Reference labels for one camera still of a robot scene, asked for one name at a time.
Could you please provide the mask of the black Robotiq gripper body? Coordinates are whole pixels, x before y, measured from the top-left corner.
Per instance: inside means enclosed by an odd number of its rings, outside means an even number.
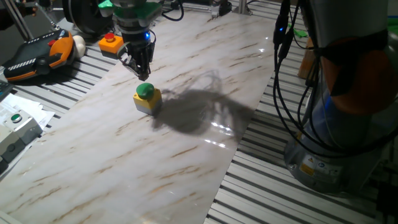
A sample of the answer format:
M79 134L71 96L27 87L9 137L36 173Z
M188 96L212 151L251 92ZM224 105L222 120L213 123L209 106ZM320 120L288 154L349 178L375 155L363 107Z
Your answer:
M127 53L133 58L144 56L145 58L152 58L155 49L155 33L150 30L142 30L136 34L122 33L124 44L120 51Z

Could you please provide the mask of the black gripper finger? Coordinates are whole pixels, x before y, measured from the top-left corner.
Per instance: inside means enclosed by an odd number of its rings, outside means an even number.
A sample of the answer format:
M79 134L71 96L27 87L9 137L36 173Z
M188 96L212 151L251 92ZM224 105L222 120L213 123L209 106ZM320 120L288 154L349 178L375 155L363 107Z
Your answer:
M144 79L144 71L142 70L141 66L134 60L132 55L128 54L126 49L122 49L119 52L119 61L126 69L135 74L138 79Z
M153 58L153 51L146 51L142 55L142 75L141 80L146 81L150 75L150 63Z

